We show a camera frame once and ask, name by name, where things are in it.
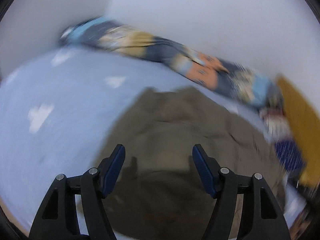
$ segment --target mustard yellow panel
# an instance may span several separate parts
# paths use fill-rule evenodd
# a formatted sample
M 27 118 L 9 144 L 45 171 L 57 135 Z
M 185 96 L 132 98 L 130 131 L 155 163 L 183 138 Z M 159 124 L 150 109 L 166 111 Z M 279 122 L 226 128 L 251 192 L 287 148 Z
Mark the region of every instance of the mustard yellow panel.
M 284 97 L 284 112 L 294 139 L 307 162 L 301 182 L 315 186 L 320 180 L 320 119 L 310 103 L 286 78 L 279 77 L 277 84 Z

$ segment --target white wall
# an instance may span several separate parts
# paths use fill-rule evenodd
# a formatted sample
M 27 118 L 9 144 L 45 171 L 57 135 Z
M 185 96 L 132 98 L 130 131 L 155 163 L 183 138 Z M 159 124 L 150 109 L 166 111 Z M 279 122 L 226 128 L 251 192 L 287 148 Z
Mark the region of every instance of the white wall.
M 320 110 L 320 25 L 304 0 L 111 0 L 108 14 L 271 77 L 283 73 Z
M 107 0 L 15 0 L 0 22 L 2 76 L 57 47 L 64 28 L 103 15 L 106 4 Z

